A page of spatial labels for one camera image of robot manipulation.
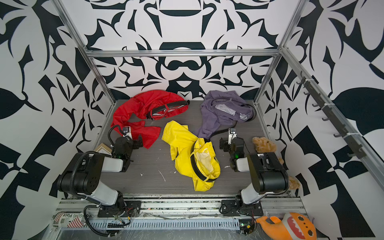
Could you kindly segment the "yellow trousers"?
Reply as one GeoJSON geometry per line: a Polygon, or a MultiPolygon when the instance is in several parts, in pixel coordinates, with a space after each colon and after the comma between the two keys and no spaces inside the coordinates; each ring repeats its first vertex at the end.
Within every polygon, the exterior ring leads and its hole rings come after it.
{"type": "Polygon", "coordinates": [[[187,125],[176,121],[166,124],[162,140],[170,145],[171,159],[176,170],[193,180],[194,190],[210,190],[221,174],[212,142],[195,136],[187,125]]]}

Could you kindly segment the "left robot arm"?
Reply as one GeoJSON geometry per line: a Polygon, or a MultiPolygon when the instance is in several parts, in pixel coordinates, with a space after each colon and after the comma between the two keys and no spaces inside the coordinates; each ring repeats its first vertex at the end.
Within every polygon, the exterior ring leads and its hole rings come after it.
{"type": "Polygon", "coordinates": [[[141,136],[137,140],[126,136],[116,140],[111,155],[95,151],[75,154],[57,180],[58,190],[101,206],[123,209],[126,206],[123,194],[105,185],[101,174],[126,172],[133,150],[141,147],[141,136]]]}

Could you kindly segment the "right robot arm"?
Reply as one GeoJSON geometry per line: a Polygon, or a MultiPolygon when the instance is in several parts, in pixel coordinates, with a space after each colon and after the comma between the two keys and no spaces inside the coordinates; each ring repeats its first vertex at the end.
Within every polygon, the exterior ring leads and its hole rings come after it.
{"type": "Polygon", "coordinates": [[[280,195],[288,191],[289,176],[273,152],[246,155],[241,138],[220,139],[220,149],[230,154],[230,166],[236,172],[248,172],[251,183],[240,191],[241,204],[258,203],[268,195],[280,195]]]}

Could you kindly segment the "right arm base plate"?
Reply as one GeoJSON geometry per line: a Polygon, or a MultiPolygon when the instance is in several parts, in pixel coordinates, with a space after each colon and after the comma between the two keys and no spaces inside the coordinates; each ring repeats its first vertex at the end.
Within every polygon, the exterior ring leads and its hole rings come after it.
{"type": "Polygon", "coordinates": [[[260,203],[244,205],[236,200],[222,200],[219,212],[225,217],[261,217],[264,215],[264,211],[260,203]]]}

